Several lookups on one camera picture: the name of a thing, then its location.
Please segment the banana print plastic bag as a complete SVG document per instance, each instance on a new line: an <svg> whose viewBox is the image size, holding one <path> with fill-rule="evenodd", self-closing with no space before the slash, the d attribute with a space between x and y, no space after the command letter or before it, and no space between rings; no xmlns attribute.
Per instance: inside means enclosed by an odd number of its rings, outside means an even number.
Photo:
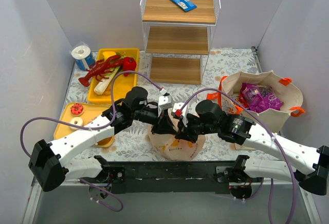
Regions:
<svg viewBox="0 0 329 224"><path fill-rule="evenodd" d="M202 150L206 136L199 135L196 143L176 139L171 134L152 134L152 126L148 127L148 136L153 149L163 157L174 161L189 161L194 159Z"/></svg>

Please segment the red candy bag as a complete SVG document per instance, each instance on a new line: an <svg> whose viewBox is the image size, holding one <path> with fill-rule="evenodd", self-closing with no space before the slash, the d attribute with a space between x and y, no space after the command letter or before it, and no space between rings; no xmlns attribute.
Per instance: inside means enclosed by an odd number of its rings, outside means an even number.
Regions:
<svg viewBox="0 0 329 224"><path fill-rule="evenodd" d="M244 108L246 108L247 110L249 110L249 105L248 103L245 101L244 97L242 96L242 94L240 92L234 92L231 97L237 102L239 103L239 105L243 106Z"/></svg>

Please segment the purple snack bag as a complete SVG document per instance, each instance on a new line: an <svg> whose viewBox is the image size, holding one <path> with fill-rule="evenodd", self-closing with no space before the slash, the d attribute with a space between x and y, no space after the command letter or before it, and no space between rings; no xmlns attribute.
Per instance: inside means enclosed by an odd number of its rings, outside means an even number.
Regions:
<svg viewBox="0 0 329 224"><path fill-rule="evenodd" d="M262 113L268 109L280 110L283 102L270 86L242 83L240 93L249 105L249 110Z"/></svg>

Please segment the beige canvas tote bag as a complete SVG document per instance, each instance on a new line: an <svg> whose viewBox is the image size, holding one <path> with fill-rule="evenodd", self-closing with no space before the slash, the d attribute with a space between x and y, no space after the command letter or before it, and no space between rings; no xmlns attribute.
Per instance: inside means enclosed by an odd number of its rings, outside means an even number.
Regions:
<svg viewBox="0 0 329 224"><path fill-rule="evenodd" d="M290 78L273 71L251 74L243 71L222 77L218 89L257 116L273 133L289 117L305 113L303 95Z"/></svg>

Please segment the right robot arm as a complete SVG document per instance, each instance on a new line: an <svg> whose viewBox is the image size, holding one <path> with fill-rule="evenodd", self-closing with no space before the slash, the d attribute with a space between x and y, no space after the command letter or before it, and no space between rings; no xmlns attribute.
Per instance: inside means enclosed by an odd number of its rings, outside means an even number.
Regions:
<svg viewBox="0 0 329 224"><path fill-rule="evenodd" d="M298 185L313 194L324 196L328 189L328 147L309 147L282 136L270 135L264 127L242 115L226 114L210 100L197 104L196 115L189 114L183 103L176 103L172 116L178 119L179 140L195 143L199 135L217 134L229 143L255 148L275 160L240 156L231 169L237 178L296 179Z"/></svg>

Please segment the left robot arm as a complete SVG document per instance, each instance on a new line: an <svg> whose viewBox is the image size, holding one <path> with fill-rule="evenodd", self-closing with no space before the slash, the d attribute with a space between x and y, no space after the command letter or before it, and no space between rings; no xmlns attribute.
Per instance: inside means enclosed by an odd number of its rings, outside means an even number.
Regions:
<svg viewBox="0 0 329 224"><path fill-rule="evenodd" d="M109 163L101 156L76 160L75 156L99 141L113 137L137 120L150 124L156 134L176 134L169 118L172 97L161 91L158 102L148 102L148 92L133 87L125 98L97 116L92 122L60 139L38 141L33 148L28 167L45 192L59 187L64 181L78 178L95 178L105 182L112 176Z"/></svg>

